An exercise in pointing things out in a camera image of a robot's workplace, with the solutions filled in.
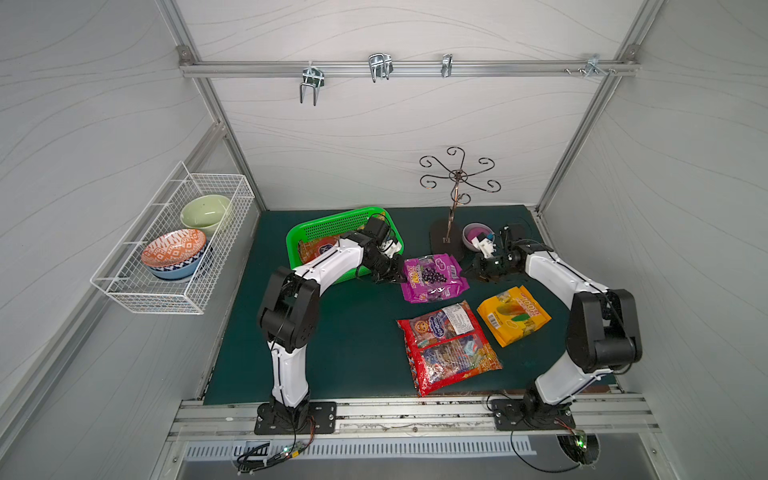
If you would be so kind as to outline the purple snack bag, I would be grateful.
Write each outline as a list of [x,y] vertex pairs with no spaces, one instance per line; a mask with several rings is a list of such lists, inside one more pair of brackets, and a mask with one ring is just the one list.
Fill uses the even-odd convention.
[[469,289],[459,262],[449,254],[427,255],[404,261],[404,299],[411,304],[457,298]]

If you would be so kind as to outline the green plastic basket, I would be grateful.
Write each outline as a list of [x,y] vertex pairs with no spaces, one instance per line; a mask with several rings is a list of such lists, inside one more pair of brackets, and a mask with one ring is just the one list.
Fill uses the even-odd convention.
[[[361,265],[363,248],[359,245],[359,230],[373,215],[382,215],[389,221],[392,233],[401,244],[400,254],[404,250],[399,231],[392,222],[389,213],[380,207],[365,207],[350,210],[300,224],[289,231],[286,237],[291,268],[282,273],[283,286],[299,288],[300,285],[314,281],[325,291],[330,285],[341,283],[360,276],[369,275],[370,271]],[[326,251],[315,260],[301,264],[297,246],[299,241],[339,235],[336,246]]]

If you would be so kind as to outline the red cookie bag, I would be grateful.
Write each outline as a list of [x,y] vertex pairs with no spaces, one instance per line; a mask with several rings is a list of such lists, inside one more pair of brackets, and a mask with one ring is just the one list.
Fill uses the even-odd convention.
[[315,240],[299,241],[297,251],[301,264],[307,264],[336,246],[340,236],[331,235]]

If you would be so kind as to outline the large red candy bag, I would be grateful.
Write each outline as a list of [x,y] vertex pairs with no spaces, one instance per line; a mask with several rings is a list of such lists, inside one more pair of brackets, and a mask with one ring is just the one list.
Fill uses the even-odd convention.
[[399,320],[418,395],[497,371],[502,363],[466,301]]

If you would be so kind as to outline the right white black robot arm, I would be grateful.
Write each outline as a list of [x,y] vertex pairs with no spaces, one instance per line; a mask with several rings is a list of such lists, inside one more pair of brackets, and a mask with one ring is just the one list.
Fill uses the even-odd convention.
[[466,272],[468,277],[490,281],[513,272],[524,273],[569,310],[565,352],[535,380],[522,400],[513,403],[512,422],[553,427],[570,414],[575,395],[641,359],[637,308],[630,292],[611,290],[588,278],[552,247],[516,237],[510,225],[496,235],[480,233],[471,244],[478,254]]

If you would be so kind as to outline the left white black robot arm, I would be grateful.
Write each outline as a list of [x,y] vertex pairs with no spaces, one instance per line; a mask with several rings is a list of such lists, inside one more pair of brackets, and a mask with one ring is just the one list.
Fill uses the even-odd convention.
[[357,230],[341,235],[325,252],[293,270],[271,275],[258,312],[273,370],[270,414],[297,429],[310,415],[306,347],[319,321],[320,299],[344,274],[370,271],[376,283],[403,283],[401,244],[389,220],[376,214]]

